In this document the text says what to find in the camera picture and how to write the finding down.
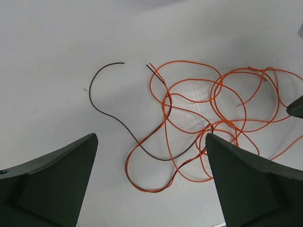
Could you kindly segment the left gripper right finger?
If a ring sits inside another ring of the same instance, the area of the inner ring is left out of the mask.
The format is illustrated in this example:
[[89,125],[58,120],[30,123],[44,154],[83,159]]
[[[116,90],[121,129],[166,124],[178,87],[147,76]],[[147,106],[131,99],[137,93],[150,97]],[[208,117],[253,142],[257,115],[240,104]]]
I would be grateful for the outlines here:
[[248,151],[215,134],[205,139],[228,227],[301,227],[303,173]]

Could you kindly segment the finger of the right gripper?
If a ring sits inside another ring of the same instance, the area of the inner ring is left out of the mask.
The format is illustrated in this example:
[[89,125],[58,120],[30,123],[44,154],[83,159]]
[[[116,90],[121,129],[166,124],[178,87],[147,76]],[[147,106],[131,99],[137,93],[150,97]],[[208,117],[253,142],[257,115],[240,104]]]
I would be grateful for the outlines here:
[[286,112],[293,117],[303,118],[303,96],[293,101],[287,108]]

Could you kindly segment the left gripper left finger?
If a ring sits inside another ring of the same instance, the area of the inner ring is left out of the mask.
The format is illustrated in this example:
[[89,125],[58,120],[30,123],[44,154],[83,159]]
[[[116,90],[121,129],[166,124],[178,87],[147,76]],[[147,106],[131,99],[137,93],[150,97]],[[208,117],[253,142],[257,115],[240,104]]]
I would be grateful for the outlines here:
[[2,227],[75,227],[98,148],[94,133],[0,172]]

